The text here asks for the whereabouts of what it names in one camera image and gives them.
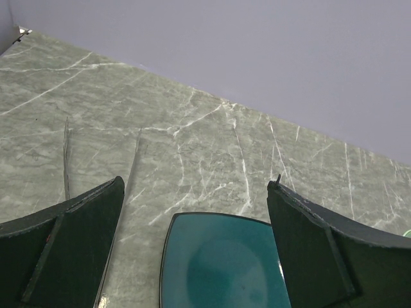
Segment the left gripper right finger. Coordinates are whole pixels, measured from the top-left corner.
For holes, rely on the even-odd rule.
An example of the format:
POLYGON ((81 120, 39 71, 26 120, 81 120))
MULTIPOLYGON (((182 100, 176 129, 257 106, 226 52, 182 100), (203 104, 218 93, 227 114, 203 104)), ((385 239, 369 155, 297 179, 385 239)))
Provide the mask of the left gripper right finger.
POLYGON ((410 239, 313 203, 279 180, 267 206, 292 307, 410 307, 410 239))

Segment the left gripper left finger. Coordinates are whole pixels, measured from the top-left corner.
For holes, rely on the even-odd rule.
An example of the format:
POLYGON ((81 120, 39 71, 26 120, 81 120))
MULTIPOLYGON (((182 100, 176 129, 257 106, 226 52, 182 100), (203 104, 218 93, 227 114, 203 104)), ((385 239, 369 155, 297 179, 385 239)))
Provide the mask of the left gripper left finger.
POLYGON ((124 195, 117 176, 1 223, 1 307, 93 307, 124 195))

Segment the teal square plate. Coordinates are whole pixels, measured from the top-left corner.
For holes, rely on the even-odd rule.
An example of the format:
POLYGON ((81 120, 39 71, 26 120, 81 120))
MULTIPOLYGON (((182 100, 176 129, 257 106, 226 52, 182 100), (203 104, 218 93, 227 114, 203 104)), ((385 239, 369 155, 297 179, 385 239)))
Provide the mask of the teal square plate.
POLYGON ((162 251, 159 306, 290 307, 271 225, 216 212, 174 214, 162 251))

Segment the steel slotted tongs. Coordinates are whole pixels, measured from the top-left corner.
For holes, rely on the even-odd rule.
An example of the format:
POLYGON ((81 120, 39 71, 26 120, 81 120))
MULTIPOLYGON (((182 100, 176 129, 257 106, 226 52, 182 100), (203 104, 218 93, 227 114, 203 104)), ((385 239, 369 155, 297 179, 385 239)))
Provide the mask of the steel slotted tongs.
MULTIPOLYGON (((64 142, 63 142, 63 165, 64 165, 64 171, 63 171, 63 175, 64 175, 64 194, 65 194, 65 200, 69 200, 70 199, 70 186, 69 186, 69 120, 68 117, 66 118, 65 121, 65 126, 64 126, 64 142)), ((139 149, 139 143, 140 143, 140 139, 141 139, 141 129, 139 129, 138 134, 137 134, 137 139, 136 139, 136 148, 134 150, 134 158, 132 161, 132 166, 130 168, 130 172, 129 172, 129 176, 128 176, 128 180, 126 182, 125 185, 125 192, 124 192, 124 198, 123 198, 123 204, 122 207, 123 208, 128 201, 128 198, 130 196, 130 192, 131 192, 131 186, 133 184, 133 177, 136 171, 136 166, 137 166, 137 152, 139 149)), ((102 298, 102 290, 103 290, 103 286, 105 284, 105 279, 107 276, 107 270, 109 268, 109 264, 110 264, 110 259, 112 256, 112 252, 114 249, 114 243, 117 237, 117 233, 118 233, 118 229, 119 229, 119 224, 121 222, 122 219, 122 215, 123 215, 123 209, 121 209, 120 214, 119 214, 119 219, 116 225, 116 229, 113 235, 113 238, 110 242, 110 250, 109 250, 109 254, 105 263, 105 267, 103 270, 103 274, 100 280, 100 284, 99 284, 99 288, 98 291, 96 293, 96 298, 93 304, 93 307, 99 307, 99 304, 101 302, 101 298, 102 298)))

